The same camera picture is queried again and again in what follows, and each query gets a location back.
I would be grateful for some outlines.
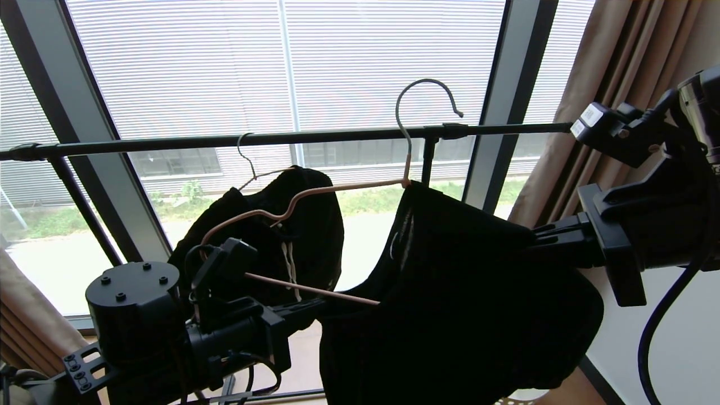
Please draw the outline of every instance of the white label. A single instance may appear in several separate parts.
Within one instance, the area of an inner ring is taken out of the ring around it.
[[[575,121],[575,124],[572,124],[572,127],[570,127],[570,132],[572,132],[573,135],[577,138],[580,136],[580,134],[584,131],[585,124],[582,123],[582,121],[577,120]]]
[[[592,128],[595,124],[597,124],[602,117],[603,112],[592,104],[588,105],[588,108],[586,108],[580,116],[580,118],[585,121],[585,124],[587,124],[589,128]]]

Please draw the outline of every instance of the pavement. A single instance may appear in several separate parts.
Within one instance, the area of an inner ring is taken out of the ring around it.
[[[500,206],[496,215],[507,218],[510,209],[509,205]],[[336,290],[347,290],[367,279],[382,253],[394,217],[395,213],[385,213],[355,215],[343,219],[343,272]],[[163,225],[173,246],[184,236],[191,224],[192,222],[188,221]],[[21,271],[65,316],[88,313],[85,288],[95,277],[111,267],[89,232],[24,241],[13,244],[7,251]],[[293,366],[283,373],[278,392],[323,387],[318,370],[321,334],[322,326],[315,322],[308,329],[289,338]],[[246,373],[247,371],[237,373],[238,381],[234,392],[244,391]],[[274,383],[273,375],[264,367],[257,367],[255,379],[256,389]],[[311,399],[303,403],[326,404],[325,399]]]

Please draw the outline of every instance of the black garment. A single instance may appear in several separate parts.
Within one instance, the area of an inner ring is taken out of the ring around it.
[[[256,194],[243,196],[236,188],[227,191],[193,223],[168,260],[183,274],[181,290],[189,292],[189,281],[200,265],[199,258],[195,257],[190,268],[186,269],[185,256],[193,246],[200,244],[212,227],[249,210],[262,209],[280,215],[298,192],[332,185],[324,173],[293,166]],[[242,239],[258,250],[258,260],[251,269],[253,273],[289,281],[281,244],[292,243],[297,282],[332,290],[340,277],[344,237],[343,219],[335,193],[302,198],[281,227],[271,228],[272,223],[269,218],[260,215],[238,221],[214,234],[210,244],[219,246],[230,237]],[[241,285],[229,285],[226,291],[213,291],[213,294],[235,298],[249,295],[269,306],[296,301],[293,290],[248,279],[243,280]],[[301,292],[301,296],[303,299],[315,297],[306,292]]]
[[[603,315],[576,270],[513,261],[531,230],[421,184],[402,196],[384,253],[319,318],[331,405],[494,404],[518,388],[555,388]]]

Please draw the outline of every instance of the brown curtain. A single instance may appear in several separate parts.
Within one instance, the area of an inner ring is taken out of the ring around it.
[[[597,0],[590,13],[555,122],[575,121],[591,102],[651,107],[670,86],[700,0]],[[550,136],[510,213],[534,228],[573,215],[575,190],[623,184],[628,166],[566,133]]]
[[[46,375],[63,371],[62,357],[87,345],[48,299],[0,249],[0,357]]]

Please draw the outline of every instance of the hanger hook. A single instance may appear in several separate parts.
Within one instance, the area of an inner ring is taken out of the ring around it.
[[[238,137],[238,143],[236,144],[236,146],[238,147],[238,153],[240,154],[240,156],[242,156],[250,164],[250,170],[253,172],[252,180],[254,180],[254,179],[257,179],[258,176],[255,174],[255,166],[253,165],[253,161],[251,161],[250,158],[248,158],[247,156],[243,155],[243,152],[240,151],[240,142],[242,142],[243,138],[245,138],[247,135],[250,135],[250,134],[252,134],[252,132],[246,132],[243,135],[240,135]]]
[[[413,83],[408,84],[401,92],[400,95],[397,96],[397,101],[395,102],[395,120],[397,121],[397,126],[400,127],[400,132],[403,136],[405,136],[405,139],[408,140],[408,158],[405,162],[405,173],[403,174],[402,179],[405,180],[405,182],[409,182],[410,178],[410,160],[413,156],[413,140],[410,138],[410,134],[408,133],[408,130],[405,129],[405,126],[402,124],[402,121],[400,120],[400,100],[402,100],[402,96],[405,95],[405,93],[408,92],[413,86],[420,83],[435,83],[442,87],[445,92],[448,94],[448,97],[450,97],[450,104],[452,104],[452,110],[455,114],[457,114],[460,118],[463,117],[463,112],[459,111],[457,109],[457,106],[455,105],[455,97],[453,97],[452,92],[450,91],[450,88],[445,85],[442,81],[435,80],[435,79],[420,79],[415,80]]]

